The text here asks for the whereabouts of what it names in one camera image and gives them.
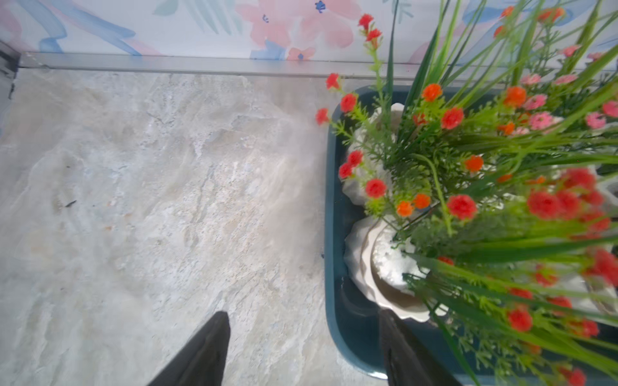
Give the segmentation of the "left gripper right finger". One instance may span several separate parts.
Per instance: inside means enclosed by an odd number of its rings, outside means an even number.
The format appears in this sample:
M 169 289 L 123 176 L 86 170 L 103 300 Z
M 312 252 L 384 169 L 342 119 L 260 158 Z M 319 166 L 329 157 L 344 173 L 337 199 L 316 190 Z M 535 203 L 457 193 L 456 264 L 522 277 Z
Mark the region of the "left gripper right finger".
M 380 346 L 389 385 L 461 386 L 392 310 L 378 313 Z

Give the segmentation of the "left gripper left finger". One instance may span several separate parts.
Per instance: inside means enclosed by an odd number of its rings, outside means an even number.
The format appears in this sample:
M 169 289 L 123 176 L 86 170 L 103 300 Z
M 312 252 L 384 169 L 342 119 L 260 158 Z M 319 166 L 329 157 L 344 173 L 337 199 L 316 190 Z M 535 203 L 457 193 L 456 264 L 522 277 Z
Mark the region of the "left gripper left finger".
M 228 314 L 216 312 L 149 386 L 222 385 L 230 337 Z

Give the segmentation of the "potted plant red flowers back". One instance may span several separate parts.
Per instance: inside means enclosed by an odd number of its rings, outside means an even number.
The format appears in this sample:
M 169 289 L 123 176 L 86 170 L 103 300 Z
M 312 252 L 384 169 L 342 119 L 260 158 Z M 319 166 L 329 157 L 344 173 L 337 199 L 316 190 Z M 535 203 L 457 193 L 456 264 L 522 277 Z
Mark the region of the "potted plant red flowers back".
M 476 181 L 481 196 L 391 190 L 362 171 L 352 282 L 398 317 L 433 323 L 474 384 L 617 381 L 617 236 L 597 177 L 559 168 Z

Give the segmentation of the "potted plant red flowers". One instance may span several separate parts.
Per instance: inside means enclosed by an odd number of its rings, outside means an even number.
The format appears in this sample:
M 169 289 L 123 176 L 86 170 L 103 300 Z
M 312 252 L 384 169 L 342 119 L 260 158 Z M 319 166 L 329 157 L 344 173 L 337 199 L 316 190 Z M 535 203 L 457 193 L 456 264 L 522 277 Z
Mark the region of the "potted plant red flowers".
M 559 168 L 476 181 L 481 196 L 391 190 L 362 171 L 352 282 L 398 317 L 433 323 L 474 384 L 617 381 L 617 236 L 597 177 Z
M 443 39 L 436 30 L 404 101 L 397 102 L 394 100 L 398 94 L 394 88 L 394 58 L 390 56 L 386 62 L 380 60 L 382 33 L 371 14 L 360 17 L 358 28 L 365 40 L 365 50 L 373 61 L 370 69 L 375 76 L 374 85 L 365 91 L 346 93 L 341 76 L 333 72 L 327 77 L 326 88 L 341 95 L 338 110 L 330 115 L 328 109 L 323 108 L 315 114 L 317 125 L 328 125 L 349 147 L 338 176 L 344 185 L 360 189 L 360 193 L 351 197 L 353 202 L 361 205 L 384 198 L 394 174 L 393 167 L 403 163 L 402 147 L 411 140 L 410 133 L 405 131 L 406 125 L 425 127 L 428 117 L 422 114 L 421 104 L 436 104 L 445 88 L 468 70 L 467 64 L 460 63 L 460 56 L 475 27 L 471 23 L 462 30 L 454 49 L 450 44 L 456 35 L 455 27 L 450 26 Z

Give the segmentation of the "potted plant pink flowers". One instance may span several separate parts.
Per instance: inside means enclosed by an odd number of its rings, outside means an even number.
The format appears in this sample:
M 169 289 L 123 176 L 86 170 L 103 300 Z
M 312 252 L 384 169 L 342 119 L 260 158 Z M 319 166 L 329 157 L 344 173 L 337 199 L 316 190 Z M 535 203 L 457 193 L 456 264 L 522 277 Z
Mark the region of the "potted plant pink flowers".
M 546 82 L 525 77 L 517 87 L 470 114 L 447 143 L 490 159 L 498 170 L 617 164 L 617 75 L 604 68 L 617 49 L 589 56 L 577 72 L 561 69 Z

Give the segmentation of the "potted plant orange flowers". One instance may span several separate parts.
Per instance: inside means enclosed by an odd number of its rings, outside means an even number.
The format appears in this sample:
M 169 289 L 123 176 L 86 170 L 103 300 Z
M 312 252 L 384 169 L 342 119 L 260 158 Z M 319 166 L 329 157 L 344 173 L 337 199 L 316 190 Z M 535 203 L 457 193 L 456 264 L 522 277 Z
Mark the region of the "potted plant orange flowers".
M 615 1 L 447 1 L 418 75 L 425 85 L 479 93 L 582 67 L 616 44 Z

